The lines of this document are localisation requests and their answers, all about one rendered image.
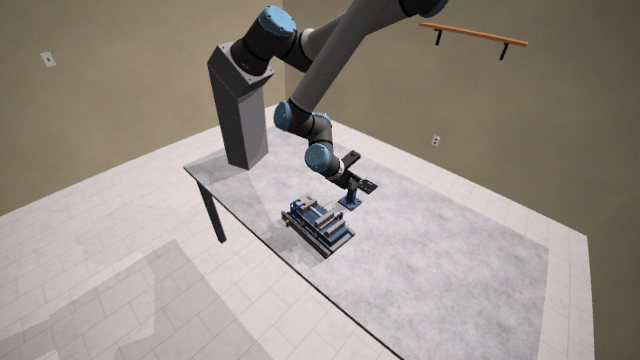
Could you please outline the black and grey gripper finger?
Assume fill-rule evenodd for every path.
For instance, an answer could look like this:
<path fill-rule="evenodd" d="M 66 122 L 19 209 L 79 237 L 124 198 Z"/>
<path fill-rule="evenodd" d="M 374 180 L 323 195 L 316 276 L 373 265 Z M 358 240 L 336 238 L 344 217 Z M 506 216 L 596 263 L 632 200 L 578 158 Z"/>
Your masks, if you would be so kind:
<path fill-rule="evenodd" d="M 351 183 L 350 189 L 354 189 L 357 186 L 357 184 L 359 184 L 359 183 L 362 184 L 362 181 L 358 177 L 356 177 L 354 174 L 351 174 L 351 176 L 352 177 L 349 180 L 349 182 Z"/>

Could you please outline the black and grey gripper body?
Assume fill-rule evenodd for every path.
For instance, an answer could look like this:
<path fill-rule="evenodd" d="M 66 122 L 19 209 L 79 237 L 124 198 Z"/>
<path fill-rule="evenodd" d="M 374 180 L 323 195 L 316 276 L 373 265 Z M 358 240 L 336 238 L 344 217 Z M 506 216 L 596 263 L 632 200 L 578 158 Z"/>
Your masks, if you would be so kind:
<path fill-rule="evenodd" d="M 339 177 L 336 180 L 330 180 L 330 179 L 328 179 L 326 177 L 325 177 L 325 179 L 327 179 L 331 183 L 334 183 L 335 185 L 337 185 L 340 188 L 345 190 L 347 188 L 347 186 L 349 185 L 349 180 L 351 179 L 350 177 L 352 177 L 351 174 L 353 174 L 353 173 L 347 169 L 345 172 L 343 172 L 341 177 Z"/>

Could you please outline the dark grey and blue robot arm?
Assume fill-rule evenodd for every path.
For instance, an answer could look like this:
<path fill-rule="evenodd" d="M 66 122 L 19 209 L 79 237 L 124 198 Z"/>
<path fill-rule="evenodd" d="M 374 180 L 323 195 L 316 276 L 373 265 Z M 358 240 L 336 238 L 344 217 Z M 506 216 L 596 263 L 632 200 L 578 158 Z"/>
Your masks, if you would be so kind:
<path fill-rule="evenodd" d="M 331 120 L 322 113 L 312 114 L 313 110 L 365 36 L 417 14 L 433 17 L 448 1 L 354 0 L 346 13 L 303 32 L 296 29 L 287 12 L 268 6 L 245 36 L 233 43 L 230 54 L 235 64 L 252 76 L 262 76 L 273 56 L 306 73 L 288 101 L 277 105 L 274 125 L 307 139 L 306 165 L 336 180 L 361 154 L 352 150 L 341 160 L 337 158 L 333 153 Z"/>

